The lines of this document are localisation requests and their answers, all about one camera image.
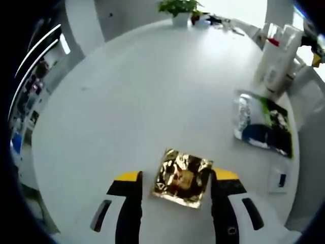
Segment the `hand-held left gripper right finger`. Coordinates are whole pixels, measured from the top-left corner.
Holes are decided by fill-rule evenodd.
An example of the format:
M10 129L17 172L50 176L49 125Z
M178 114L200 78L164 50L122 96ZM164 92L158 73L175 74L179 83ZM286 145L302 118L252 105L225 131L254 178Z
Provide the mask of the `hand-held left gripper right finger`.
M276 209L248 192L237 174L214 168L211 177L211 215L216 243L296 243L298 231L288 230Z

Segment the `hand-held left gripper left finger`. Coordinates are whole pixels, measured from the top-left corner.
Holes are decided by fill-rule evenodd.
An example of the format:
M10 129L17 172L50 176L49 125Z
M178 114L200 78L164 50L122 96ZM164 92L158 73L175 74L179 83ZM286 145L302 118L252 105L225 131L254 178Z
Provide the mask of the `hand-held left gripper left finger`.
M76 218L76 243L139 243L143 173L115 178L105 194L88 200Z

